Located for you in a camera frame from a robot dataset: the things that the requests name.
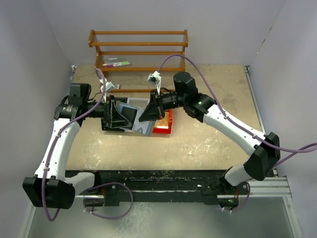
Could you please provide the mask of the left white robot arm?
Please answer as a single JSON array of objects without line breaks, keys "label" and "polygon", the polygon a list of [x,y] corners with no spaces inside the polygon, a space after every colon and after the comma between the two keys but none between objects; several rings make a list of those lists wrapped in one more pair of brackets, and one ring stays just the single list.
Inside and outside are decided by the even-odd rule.
[{"label": "left white robot arm", "polygon": [[123,183],[122,178],[110,181],[104,171],[79,171],[67,177],[66,164],[72,144],[85,118],[103,118],[104,103],[90,102],[91,85],[72,83],[54,111],[53,133],[48,148],[32,177],[22,187],[35,207],[69,209],[74,198],[84,192],[97,194],[102,184]]}]

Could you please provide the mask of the grey card holder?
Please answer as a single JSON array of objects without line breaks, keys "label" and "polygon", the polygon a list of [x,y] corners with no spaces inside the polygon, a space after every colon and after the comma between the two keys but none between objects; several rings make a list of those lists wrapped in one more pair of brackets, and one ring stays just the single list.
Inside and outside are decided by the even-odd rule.
[{"label": "grey card holder", "polygon": [[[122,103],[119,106],[119,110],[122,110],[122,113],[129,119],[130,122],[134,124],[136,120],[139,121],[139,117],[144,111],[141,107],[132,106],[127,103]],[[132,129],[123,129],[125,132],[133,132]]]}]

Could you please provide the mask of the blue grey credit card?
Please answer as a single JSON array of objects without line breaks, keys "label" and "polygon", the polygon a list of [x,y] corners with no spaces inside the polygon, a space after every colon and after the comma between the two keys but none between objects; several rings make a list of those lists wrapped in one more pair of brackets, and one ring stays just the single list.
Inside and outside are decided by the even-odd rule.
[{"label": "blue grey credit card", "polygon": [[155,126],[155,121],[143,121],[136,120],[132,126],[132,131],[143,135],[151,135]]}]

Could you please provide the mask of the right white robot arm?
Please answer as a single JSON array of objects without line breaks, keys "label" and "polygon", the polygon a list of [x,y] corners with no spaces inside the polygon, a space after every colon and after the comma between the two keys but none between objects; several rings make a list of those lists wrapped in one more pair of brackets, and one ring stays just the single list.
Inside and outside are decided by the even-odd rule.
[{"label": "right white robot arm", "polygon": [[279,161],[278,135],[264,134],[224,111],[215,99],[198,91],[189,73],[175,74],[175,89],[166,93],[160,91],[161,76],[157,71],[150,74],[147,81],[155,84],[156,89],[150,92],[150,101],[139,117],[140,122],[156,121],[164,118],[167,110],[183,108],[188,116],[219,130],[249,155],[246,162],[229,168],[222,176],[220,188],[224,193],[232,194],[240,183],[250,179],[264,180]]}]

